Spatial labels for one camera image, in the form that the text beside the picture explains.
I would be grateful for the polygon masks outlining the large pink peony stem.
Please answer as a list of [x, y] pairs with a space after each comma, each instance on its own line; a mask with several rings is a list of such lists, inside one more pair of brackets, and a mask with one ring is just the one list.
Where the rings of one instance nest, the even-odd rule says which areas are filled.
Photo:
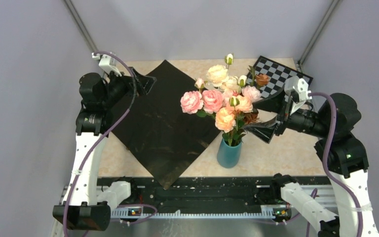
[[185, 92], [180, 99], [182, 112], [215, 118], [219, 109], [225, 106], [224, 94], [216, 89], [206, 89], [202, 78], [196, 79], [194, 86], [196, 90]]

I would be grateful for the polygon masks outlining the white flower stem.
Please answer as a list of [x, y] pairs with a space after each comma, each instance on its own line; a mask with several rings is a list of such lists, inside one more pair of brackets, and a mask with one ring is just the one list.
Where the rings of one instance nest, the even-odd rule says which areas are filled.
[[233, 64], [234, 54], [230, 53], [225, 56], [225, 65], [215, 65], [208, 69], [206, 77], [207, 82], [222, 91], [233, 90], [238, 91], [238, 77], [229, 74], [229, 66]]

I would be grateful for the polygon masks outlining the orange rose stem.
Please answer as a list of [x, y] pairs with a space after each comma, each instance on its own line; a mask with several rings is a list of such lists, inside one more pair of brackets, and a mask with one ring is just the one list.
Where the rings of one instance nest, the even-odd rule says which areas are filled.
[[[253, 66], [249, 66], [249, 72], [252, 76], [251, 82], [247, 82], [247, 76], [240, 77], [239, 85], [241, 86], [241, 93], [244, 97], [247, 97], [252, 103], [262, 99], [259, 88], [267, 85], [270, 81], [270, 76], [266, 74], [256, 74], [256, 70]], [[258, 111], [251, 111], [245, 115], [243, 119], [245, 124], [255, 123], [258, 120]]]

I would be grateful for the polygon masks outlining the light pink flower stem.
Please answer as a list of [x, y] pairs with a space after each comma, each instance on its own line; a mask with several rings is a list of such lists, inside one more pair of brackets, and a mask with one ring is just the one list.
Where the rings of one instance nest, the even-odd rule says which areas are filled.
[[245, 75], [230, 76], [220, 89], [224, 94], [225, 106], [237, 112], [252, 113], [253, 103], [261, 100], [260, 91], [247, 84]]

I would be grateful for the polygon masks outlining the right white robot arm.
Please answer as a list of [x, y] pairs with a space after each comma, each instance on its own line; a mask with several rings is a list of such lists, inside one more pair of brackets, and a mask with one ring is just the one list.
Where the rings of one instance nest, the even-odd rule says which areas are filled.
[[307, 194], [290, 175], [275, 174], [269, 196], [275, 203], [286, 202], [305, 218], [320, 237], [377, 237], [379, 232], [373, 217], [368, 192], [368, 156], [361, 141], [353, 134], [361, 119], [357, 103], [343, 93], [328, 95], [318, 112], [289, 110], [300, 101], [284, 90], [253, 104], [257, 110], [276, 113], [267, 122], [251, 123], [244, 129], [269, 142], [273, 136], [291, 129], [318, 138], [315, 150], [329, 178], [335, 196], [337, 213], [333, 213]]

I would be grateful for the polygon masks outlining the peach flower stem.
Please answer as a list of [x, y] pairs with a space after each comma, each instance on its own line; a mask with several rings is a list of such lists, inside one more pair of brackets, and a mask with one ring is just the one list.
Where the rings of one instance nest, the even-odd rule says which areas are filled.
[[222, 131], [225, 143], [235, 147], [242, 142], [246, 131], [244, 125], [257, 121], [258, 112], [248, 97], [243, 95], [232, 96], [229, 102], [215, 115], [215, 127]]

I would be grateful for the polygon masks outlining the black wrapping sheet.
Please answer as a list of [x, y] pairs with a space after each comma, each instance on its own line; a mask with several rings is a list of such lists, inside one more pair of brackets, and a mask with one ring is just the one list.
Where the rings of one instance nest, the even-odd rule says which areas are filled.
[[148, 95], [139, 96], [112, 131], [164, 189], [219, 135], [211, 117], [184, 114], [180, 99], [194, 80], [164, 60], [148, 73], [155, 77]]

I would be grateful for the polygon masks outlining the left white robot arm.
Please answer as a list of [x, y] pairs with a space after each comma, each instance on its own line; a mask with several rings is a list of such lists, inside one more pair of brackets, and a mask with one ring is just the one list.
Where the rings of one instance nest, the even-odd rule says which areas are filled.
[[138, 190], [127, 181], [115, 181], [97, 194], [99, 166], [109, 133], [131, 110], [128, 107], [113, 121], [112, 107], [127, 94], [132, 96], [132, 103], [138, 96], [147, 95], [157, 81], [132, 67], [128, 70], [129, 76], [111, 71], [108, 79], [98, 73], [87, 73], [79, 79], [81, 109], [76, 118], [75, 160], [66, 194], [52, 212], [66, 237], [70, 230], [106, 230], [113, 210], [123, 201], [133, 204], [138, 199]]

